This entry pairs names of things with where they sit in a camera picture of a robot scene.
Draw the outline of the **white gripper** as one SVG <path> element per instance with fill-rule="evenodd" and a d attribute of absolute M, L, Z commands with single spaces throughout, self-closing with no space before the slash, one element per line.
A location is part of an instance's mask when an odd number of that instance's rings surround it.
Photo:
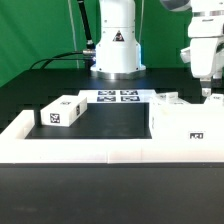
<path fill-rule="evenodd" d="M 202 95 L 211 95 L 211 79 L 224 67 L 224 17 L 193 17 L 188 27 L 191 72 L 200 78 Z"/>

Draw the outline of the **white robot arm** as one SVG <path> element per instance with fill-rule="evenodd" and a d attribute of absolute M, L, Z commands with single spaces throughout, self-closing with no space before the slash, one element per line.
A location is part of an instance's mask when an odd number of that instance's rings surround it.
<path fill-rule="evenodd" d="M 92 75 L 105 79 L 134 78 L 145 70 L 135 38 L 134 0 L 99 0 L 101 39 L 96 45 Z M 192 76 L 208 97 L 219 85 L 224 69 L 224 0 L 160 0 L 169 11 L 192 11 L 190 46 L 180 52 Z"/>

